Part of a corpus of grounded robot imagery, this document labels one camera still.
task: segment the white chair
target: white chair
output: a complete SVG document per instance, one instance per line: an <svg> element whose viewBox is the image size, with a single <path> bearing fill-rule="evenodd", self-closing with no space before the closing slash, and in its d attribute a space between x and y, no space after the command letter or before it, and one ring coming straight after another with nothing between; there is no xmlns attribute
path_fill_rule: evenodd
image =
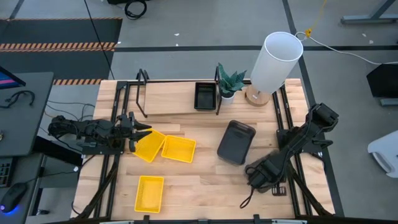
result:
<svg viewBox="0 0 398 224"><path fill-rule="evenodd" d="M387 176L398 178L398 131L371 142L368 152L387 172Z"/></svg>

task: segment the monitor screen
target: monitor screen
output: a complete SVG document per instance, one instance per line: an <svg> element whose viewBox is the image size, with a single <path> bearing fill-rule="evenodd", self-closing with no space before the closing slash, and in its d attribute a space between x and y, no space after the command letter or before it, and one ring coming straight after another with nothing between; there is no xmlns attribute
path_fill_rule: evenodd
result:
<svg viewBox="0 0 398 224"><path fill-rule="evenodd" d="M25 82L8 72L4 68L0 67L0 90L5 88L14 88L24 86Z"/></svg>

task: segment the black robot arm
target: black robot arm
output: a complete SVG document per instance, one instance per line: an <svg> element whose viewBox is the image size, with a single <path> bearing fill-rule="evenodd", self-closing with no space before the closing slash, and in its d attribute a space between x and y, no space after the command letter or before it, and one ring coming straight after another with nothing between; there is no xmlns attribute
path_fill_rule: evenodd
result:
<svg viewBox="0 0 398 224"><path fill-rule="evenodd" d="M302 152L303 146L320 133L331 131L337 122L338 114L327 105L313 105L305 117L305 124L299 128L293 127L284 135L279 152L269 154L246 166L245 172L252 192L257 189L264 193L277 184L284 174L293 175L290 167L287 168L290 158ZM248 201L246 200L241 208L246 206Z"/></svg>
<svg viewBox="0 0 398 224"><path fill-rule="evenodd" d="M80 144L84 149L87 148L110 148L110 150L123 150L123 141L129 139L129 148L135 152L134 142L142 139L152 131L136 132L136 130L149 129L151 126L141 124L134 119L134 113L130 112L129 117L125 114L117 117L115 123L104 119L91 121L73 121L65 119L63 116L56 116L49 125L49 134L56 139L66 135L74 134L77 139L85 138L85 143Z"/></svg>

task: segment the yellow basket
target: yellow basket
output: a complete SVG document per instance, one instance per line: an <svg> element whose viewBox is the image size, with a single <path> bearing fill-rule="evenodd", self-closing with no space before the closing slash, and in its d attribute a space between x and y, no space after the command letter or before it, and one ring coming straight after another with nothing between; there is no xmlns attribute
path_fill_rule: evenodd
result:
<svg viewBox="0 0 398 224"><path fill-rule="evenodd" d="M196 145L197 142L191 139L166 136L162 157L191 163Z"/></svg>
<svg viewBox="0 0 398 224"><path fill-rule="evenodd" d="M136 144L136 152L133 152L133 154L147 162L152 162L157 152L159 152L160 148L163 146L166 135L152 128L146 131L152 131L152 133L138 141Z"/></svg>
<svg viewBox="0 0 398 224"><path fill-rule="evenodd" d="M163 183L163 177L140 176L134 210L159 213L162 205Z"/></svg>

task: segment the black metal frame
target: black metal frame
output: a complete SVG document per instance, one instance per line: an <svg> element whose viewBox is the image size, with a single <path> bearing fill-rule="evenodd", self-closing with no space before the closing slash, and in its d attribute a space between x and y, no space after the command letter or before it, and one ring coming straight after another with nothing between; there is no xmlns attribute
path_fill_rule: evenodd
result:
<svg viewBox="0 0 398 224"><path fill-rule="evenodd" d="M142 109L142 106L139 104L139 89L141 85L147 85L147 83L160 83L160 82L197 82L196 80L184 80L184 81L154 81L152 82L152 80L149 80L149 76L146 70L142 70L140 69L137 73L137 77L136 77L136 82L135 81L131 81L128 82L129 85L137 85L137 97L136 97L136 105L138 106L139 110L141 111L142 115L144 115L145 118L148 117L147 114L145 114L144 110ZM218 86L218 93L217 93L217 100L218 100L218 107L217 107L217 111L216 111L216 115L218 115L220 113L220 108L221 108L221 102L223 100L223 98L221 97L221 86L220 86L220 73L218 71L218 66L216 67L216 73L215 73L215 77L214 77L214 81L216 82L216 85Z"/></svg>
<svg viewBox="0 0 398 224"><path fill-rule="evenodd" d="M287 119L287 126L290 129L290 128L294 127L294 124L293 124L293 119L292 119L292 113L290 112L290 106L289 106L289 101L287 99L285 85L282 85L282 87L280 88L280 92L282 93L282 100L284 102L285 114L286 114L286 119ZM296 163L298 176L300 177L301 181L306 185L304 171L303 171L303 165L301 163L300 154L294 155L294 161ZM308 201L308 198L305 196L305 194L303 192L302 192L302 195L303 195L303 199L304 199L305 213L307 215L312 215L311 204L310 204L310 202Z"/></svg>
<svg viewBox="0 0 398 224"><path fill-rule="evenodd" d="M215 72L215 82L218 84L220 80L220 75L218 72L218 67L216 68L216 72ZM112 120L113 118L116 118L116 111L118 110L118 101L119 101L119 97L120 97L120 91L122 88L125 88L125 94L124 94L124 101L123 101L123 108L122 108L122 114L123 113L127 113L127 103L128 103L128 99L129 99L129 92L130 92L130 87L136 85L137 86L137 98L136 98L136 104L139 107L141 113L147 117L147 115L144 113L143 109L141 108L140 104L138 103L138 99L139 99L139 87L144 84L146 85L147 83L163 83L163 82L197 82L198 80L170 80L170 81L156 81L156 80L150 80L148 74L146 73L145 70L139 70L139 73L137 74L137 80L134 81L118 81L118 85L116 88L116 94L115 94L115 99L114 99L114 106L113 106L113 110L112 110ZM244 84L250 85L251 82L250 80L244 80ZM220 106L221 106L221 90L220 90L220 86L219 86L219 95L218 95L218 109L216 114L219 113L220 111ZM276 97L276 104L275 104L275 112L277 114L277 120L278 120L278 126L279 129L283 129L283 122L282 122L282 116L280 114L280 108L279 108L279 102L277 100L277 95L274 94L274 97ZM115 155L114 158L114 162L116 162L117 164L119 164L119 159L120 159L120 155ZM297 168L299 170L299 173L303 172L302 167L298 167ZM106 171L108 170L108 166L103 166L103 170L101 171L101 177L100 180L104 180L105 176L106 176ZM117 176L114 177L114 179L112 180L111 186L110 186L110 190L109 190L109 198L108 198L108 205L107 205L107 209L106 209L106 217L111 217L112 214L112 208L113 208L113 200L114 200L114 190L115 190L115 186L116 186L116 179ZM292 194L292 206L294 208L294 214L295 216L299 216L300 215L300 207L299 207L299 202L297 199L297 192L295 189L295 184L294 184L294 180L293 178L289 177L289 186L290 186L290 193ZM100 214L100 210L97 209L96 210L98 212L95 213L94 217L98 218L99 214ZM203 223L208 223L209 220L202 220ZM160 222L160 223L164 223L164 222L170 222L167 220L162 220L162 221L156 221L156 222ZM212 220L212 223L271 223L270 219L260 219L260 218L256 218L256 219L250 219L250 220ZM135 220L134 223L145 223L144 221L140 222ZM176 220L176 222L173 221L173 223L198 223L198 220Z"/></svg>
<svg viewBox="0 0 398 224"><path fill-rule="evenodd" d="M144 77L144 82L141 81L141 75ZM140 70L139 74L137 74L138 79L134 80L134 81L118 81L118 84L116 85L116 93L115 93L115 98L114 98L114 104L113 104L113 110L112 110L112 116L111 116L111 121L115 121L116 120L116 113L118 110L118 102L119 102L119 97L121 94L121 90L123 88L125 88L125 93L124 93L124 100L123 100L123 107L122 107L122 114L127 113L127 104L128 104L128 100L129 100L129 93L130 93L130 87L137 85L137 88L139 89L139 87L144 84L146 85L146 83L163 83L163 82L187 82L187 81L191 81L191 82L197 82L198 80L167 80L167 81L156 81L156 80L149 80L149 77L147 76L147 73L145 70ZM215 81L217 82L219 80L219 74L218 74L218 69L216 69L216 74L215 74ZM243 81L244 84L250 85L251 82L250 80L244 80ZM285 90L284 90L284 86L281 88L281 92L282 92L282 97L284 98L284 105L285 105L285 110L286 110L286 115L287 115L287 119L288 119L288 124L289 126L292 125L292 120L291 120L291 114L290 114L290 109L289 109L289 103L287 101L287 97L284 97L285 95ZM144 112L142 111L141 106L138 103L138 97L139 97L139 90L137 91L137 100L136 103L139 106L141 112L144 114ZM280 108L279 108L279 101L277 98L277 94L274 93L273 94L274 97L274 103L275 103L275 113L277 116L277 121L278 121L278 131L283 130L283 120L282 120L282 115L280 112ZM105 217L102 218L111 218L112 215L112 209L113 209L113 201L114 201L114 194L115 194L115 188L116 188L116 180L117 180L117 169L118 169L118 165L119 165L119 160L120 160L120 155L115 155L114 157L114 162L113 165L116 167L112 168L112 171L114 172L116 170L115 174L112 174L112 179L110 182L110 189L109 189L109 197L108 197L108 202L107 202L107 207L106 207L106 215ZM103 162L103 167L101 170L101 176L100 176L100 184L99 186L104 187L104 183L105 181L109 181L109 175L106 175L106 171L108 170L108 165L109 165L109 156L105 155L104 156L104 162ZM298 173L302 173L303 174L303 170L302 170L302 166L297 166L297 170ZM294 184L294 180L291 177L288 177L288 181L289 181L289 186L290 186L290 193L291 193L291 197L292 197L292 206L294 209L294 214L295 217L300 217L300 207L299 207L299 202L297 199L297 192L295 189L295 184ZM96 208L95 208L95 212L94 212L94 218L101 218L100 217L100 209L101 209L101 199L99 199L98 203L96 204ZM273 220L271 219L260 219L259 215L255 214L253 216L253 219L245 219L245 220L157 220L157 221L150 221L151 223L272 223ZM149 216L144 216L143 220L135 220L134 223L149 223Z"/></svg>
<svg viewBox="0 0 398 224"><path fill-rule="evenodd" d="M280 112L278 95L276 92L274 92L272 94L272 98L274 99L276 120L278 122L278 130L277 130L277 135L278 135L278 133L284 129L284 122L282 120L282 114ZM300 206L299 206L299 200L297 198L296 187L295 187L294 180L292 177L288 177L287 181L289 182L289 189L290 189L290 194L292 197L294 216L297 217L300 215Z"/></svg>

